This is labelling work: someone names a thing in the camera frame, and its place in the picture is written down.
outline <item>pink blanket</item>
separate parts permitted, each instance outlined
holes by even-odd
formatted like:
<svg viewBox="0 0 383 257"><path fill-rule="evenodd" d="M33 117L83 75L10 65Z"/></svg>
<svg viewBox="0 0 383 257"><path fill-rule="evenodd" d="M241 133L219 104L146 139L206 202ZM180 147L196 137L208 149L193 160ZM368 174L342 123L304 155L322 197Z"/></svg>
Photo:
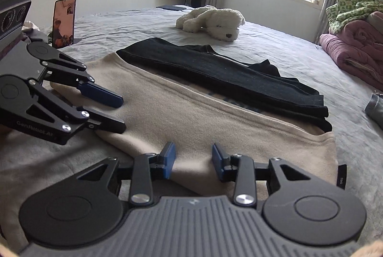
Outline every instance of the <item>pink blanket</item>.
<svg viewBox="0 0 383 257"><path fill-rule="evenodd" d="M383 34L355 20L339 34L322 34L319 42L337 66L383 91Z"/></svg>

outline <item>plush dog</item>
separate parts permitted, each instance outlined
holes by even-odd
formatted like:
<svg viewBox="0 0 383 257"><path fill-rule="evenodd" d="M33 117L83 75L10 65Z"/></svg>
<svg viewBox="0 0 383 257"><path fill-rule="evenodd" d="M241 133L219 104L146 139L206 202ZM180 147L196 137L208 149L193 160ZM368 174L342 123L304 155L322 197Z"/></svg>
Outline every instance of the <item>plush dog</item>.
<svg viewBox="0 0 383 257"><path fill-rule="evenodd" d="M216 9L205 6L193 9L177 19L176 28L186 32L198 32L202 28L213 38L234 41L238 38L239 27L245 24L243 15L234 9Z"/></svg>

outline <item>gray bedsheet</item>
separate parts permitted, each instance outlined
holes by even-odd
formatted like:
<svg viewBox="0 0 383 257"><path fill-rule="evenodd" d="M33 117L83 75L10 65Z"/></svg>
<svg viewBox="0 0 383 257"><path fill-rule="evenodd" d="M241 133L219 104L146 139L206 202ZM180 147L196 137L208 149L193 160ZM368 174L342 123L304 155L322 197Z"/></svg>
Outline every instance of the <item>gray bedsheet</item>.
<svg viewBox="0 0 383 257"><path fill-rule="evenodd" d="M297 77L324 95L330 112L328 121L336 135L338 161L348 165L347 189L361 198L368 211L360 242L380 238L383 131L363 111L373 88L339 70L320 46L308 41L253 23L241 27L236 41L218 41L204 32L177 30L175 21L181 15L179 11L144 9L78 18L75 38L81 40L63 51L87 62L134 42L160 37L177 45L210 44L218 53L247 63L269 59L282 76ZM90 131L76 135L64 147L16 131L8 135L9 139L13 141L0 142L0 225L16 250L26 244L17 220L26 197L53 184L63 174L70 176L104 157L129 159ZM157 195L169 191L178 195L191 193L175 184L156 184L155 190ZM126 195L127 186L121 197Z"/></svg>

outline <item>green patterned blanket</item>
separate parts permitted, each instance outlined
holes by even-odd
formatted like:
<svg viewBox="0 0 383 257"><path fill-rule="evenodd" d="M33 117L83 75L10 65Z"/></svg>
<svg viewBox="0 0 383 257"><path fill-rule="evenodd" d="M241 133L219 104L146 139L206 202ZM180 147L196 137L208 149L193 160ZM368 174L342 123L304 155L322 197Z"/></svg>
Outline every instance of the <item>green patterned blanket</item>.
<svg viewBox="0 0 383 257"><path fill-rule="evenodd" d="M338 34L349 22L366 19L374 11L383 11L383 4L375 0L337 0L326 9L330 33Z"/></svg>

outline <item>smartphone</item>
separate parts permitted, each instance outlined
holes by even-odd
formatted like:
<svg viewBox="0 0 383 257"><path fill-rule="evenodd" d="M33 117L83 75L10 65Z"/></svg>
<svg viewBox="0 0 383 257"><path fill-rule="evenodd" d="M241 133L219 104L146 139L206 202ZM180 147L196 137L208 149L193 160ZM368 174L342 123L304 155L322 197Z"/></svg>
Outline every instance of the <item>smartphone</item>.
<svg viewBox="0 0 383 257"><path fill-rule="evenodd" d="M76 0L58 0L54 4L52 46L63 48L73 44Z"/></svg>

